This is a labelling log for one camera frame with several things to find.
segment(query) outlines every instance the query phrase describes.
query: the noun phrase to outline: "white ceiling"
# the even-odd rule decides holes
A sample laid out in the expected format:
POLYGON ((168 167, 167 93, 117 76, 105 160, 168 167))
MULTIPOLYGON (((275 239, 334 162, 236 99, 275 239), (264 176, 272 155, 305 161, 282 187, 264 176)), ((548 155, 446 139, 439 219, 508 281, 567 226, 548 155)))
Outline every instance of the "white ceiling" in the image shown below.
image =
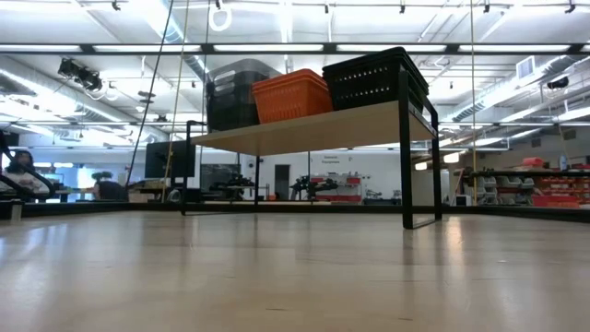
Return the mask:
MULTIPOLYGON (((121 11, 111 8, 111 1, 101 0, 53 0, 53 1, 6 1, 0 0, 0 42, 51 42, 51 43, 155 43, 160 36, 149 22, 160 0, 119 1, 121 11)), ((578 8, 564 14, 568 1, 549 0, 491 0, 492 10, 483 13, 483 7, 474 10, 474 41, 476 42, 588 42, 590 40, 590 0, 575 1, 578 8), (543 5, 536 9, 510 10, 496 5, 543 5)), ((232 22, 223 31, 213 31, 207 23, 208 1, 189 1, 188 42, 284 42, 282 22, 286 16, 277 1, 226 0, 232 8, 232 22)), ((399 14, 398 1, 329 0, 331 14, 325 13, 325 0, 293 0, 292 34, 288 42, 465 42, 471 41, 469 1, 462 0, 407 0, 406 13, 399 14)), ((174 19, 183 27, 185 1, 175 1, 174 19)), ((223 15, 216 16, 218 24, 223 15)), ((210 55, 203 60, 209 70, 214 70, 238 60, 254 58, 265 62, 280 72, 285 72, 283 55, 210 55)), ((311 68, 321 73, 325 65, 352 58, 352 55, 294 55, 293 69, 311 68)), ((61 58, 57 55, 14 55, 20 63, 62 80, 57 75, 61 58)), ((100 76, 112 82, 119 91, 116 101, 101 100, 120 111, 140 117, 136 111, 140 99, 136 93, 148 89, 157 62, 155 56, 146 59, 147 70, 141 80, 141 57, 139 56, 73 56, 79 63, 100 71, 100 76)), ((475 59, 476 90, 493 85, 514 72, 514 66, 524 56, 479 56, 475 59)), ((472 72, 468 56, 444 58, 415 56, 415 63, 431 83, 431 98, 435 103, 454 105, 471 98, 472 72), (450 64, 439 75, 437 65, 450 64), (454 88, 449 89, 451 82, 454 88)), ((176 100, 175 87, 178 81, 178 56, 162 56, 155 92, 157 97, 150 106, 152 113, 171 113, 176 100)), ((203 103, 202 85, 195 73, 186 65, 181 77, 181 96, 178 112, 194 113, 200 118, 203 103)), ((81 89, 71 82, 68 86, 81 89)))

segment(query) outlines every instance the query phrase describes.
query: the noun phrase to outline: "wooden tabletop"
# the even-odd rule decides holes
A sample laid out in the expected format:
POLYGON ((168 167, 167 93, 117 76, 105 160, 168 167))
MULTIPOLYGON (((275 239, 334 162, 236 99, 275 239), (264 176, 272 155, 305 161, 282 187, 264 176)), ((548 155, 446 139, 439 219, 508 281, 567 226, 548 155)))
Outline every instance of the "wooden tabletop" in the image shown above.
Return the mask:
MULTIPOLYGON (((410 111, 410 139, 433 139, 420 113, 410 111)), ((389 101, 271 124, 228 130, 191 139, 195 145, 253 156, 355 148, 399 141, 398 103, 389 101)))

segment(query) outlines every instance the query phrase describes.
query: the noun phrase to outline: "monitor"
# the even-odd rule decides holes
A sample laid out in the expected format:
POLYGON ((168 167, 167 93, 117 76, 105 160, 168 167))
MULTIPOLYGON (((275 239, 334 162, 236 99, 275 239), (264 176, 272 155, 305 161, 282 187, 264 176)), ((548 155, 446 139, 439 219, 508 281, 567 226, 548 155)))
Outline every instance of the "monitor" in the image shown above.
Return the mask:
MULTIPOLYGON (((163 178, 168 162, 170 142, 147 144, 146 148, 146 178, 163 178)), ((172 155, 168 177, 184 177, 184 170, 188 164, 186 176, 195 176, 195 147, 191 146, 186 154, 186 141, 172 142, 172 155)))

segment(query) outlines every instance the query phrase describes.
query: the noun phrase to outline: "ceiling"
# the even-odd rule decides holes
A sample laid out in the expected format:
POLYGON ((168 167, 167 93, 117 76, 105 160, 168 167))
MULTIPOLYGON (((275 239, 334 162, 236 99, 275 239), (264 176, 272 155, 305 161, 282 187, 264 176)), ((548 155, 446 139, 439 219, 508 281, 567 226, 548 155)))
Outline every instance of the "ceiling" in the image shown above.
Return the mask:
MULTIPOLYGON (((170 0, 118 1, 121 10, 115 11, 111 0, 0 0, 0 43, 159 43, 159 30, 167 15, 165 5, 169 3, 170 0)), ((469 1, 464 0, 407 0, 403 14, 400 14, 400 2, 393 0, 225 0, 221 3, 223 10, 231 12, 231 21, 226 29, 216 31, 212 27, 223 25, 227 16, 216 13, 213 21, 209 20, 209 4, 212 12, 217 11, 215 1, 173 2, 172 21, 180 31, 184 30, 185 17, 188 18, 186 42, 469 44, 472 40, 496 43, 587 43, 590 40, 590 0, 574 1, 576 9, 571 14, 564 13, 569 7, 567 0, 490 0, 488 13, 484 13, 485 1, 474 1, 473 36, 469 1)), ((156 114, 167 114, 171 121, 175 108, 180 121, 203 118, 203 85, 180 56, 163 55, 158 61, 157 56, 150 55, 145 63, 141 56, 135 55, 8 56, 32 71, 29 79, 35 75, 48 77, 71 88, 74 97, 70 98, 77 102, 100 98, 97 107, 109 107, 136 119, 144 115, 136 109, 142 105, 137 93, 149 90, 154 68, 158 66, 156 97, 149 107, 148 120, 155 119, 156 114), (78 84, 57 74, 63 58, 74 58, 79 64, 100 72, 105 86, 112 88, 106 93, 105 90, 90 93, 89 97, 78 84)), ((290 55, 286 62, 282 54, 236 54, 202 56, 202 61, 209 71, 253 58, 281 73, 287 68, 311 68, 321 74, 323 66, 355 56, 358 55, 298 54, 290 55)), ((444 117, 457 105, 471 101, 472 87, 476 94, 493 87, 513 75, 516 64, 526 57, 527 54, 490 55, 472 60, 463 55, 414 55, 413 60, 431 84, 431 100, 444 117)), ((585 78, 579 75, 578 79, 584 82, 585 78)), ((497 106, 517 112, 529 107, 531 100, 540 100, 539 93, 539 89, 527 89, 525 98, 520 94, 497 106)))

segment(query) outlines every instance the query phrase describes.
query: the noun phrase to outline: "storage rack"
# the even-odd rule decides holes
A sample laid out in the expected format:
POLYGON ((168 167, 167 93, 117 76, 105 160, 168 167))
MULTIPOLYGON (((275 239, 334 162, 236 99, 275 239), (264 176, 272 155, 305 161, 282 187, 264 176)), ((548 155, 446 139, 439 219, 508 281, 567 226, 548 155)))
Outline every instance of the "storage rack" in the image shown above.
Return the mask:
POLYGON ((479 205, 533 206, 533 195, 575 197, 573 201, 579 204, 590 204, 590 172, 472 172, 463 176, 461 187, 467 186, 472 191, 475 178, 479 205), (489 188, 492 178, 497 202, 482 198, 487 194, 482 188, 489 188))
MULTIPOLYGON (((186 140, 186 150, 188 153, 192 145, 200 145, 256 156, 254 182, 258 184, 261 156, 399 142, 403 226, 415 230, 443 217, 441 163, 438 113, 423 92, 413 91, 419 94, 424 107, 431 114, 431 123, 422 117, 421 110, 416 109, 409 101, 409 80, 407 72, 399 74, 397 101, 193 137, 186 140), (412 140, 427 139, 432 142, 434 219, 415 222, 410 143, 412 140)), ((186 124, 187 137, 190 137, 192 125, 196 125, 196 122, 189 121, 186 124)), ((184 176, 184 193, 187 186, 188 178, 184 176)), ((258 203, 258 195, 254 195, 253 212, 258 210, 258 203)), ((186 199, 183 195, 183 215, 186 214, 186 210, 186 199)))

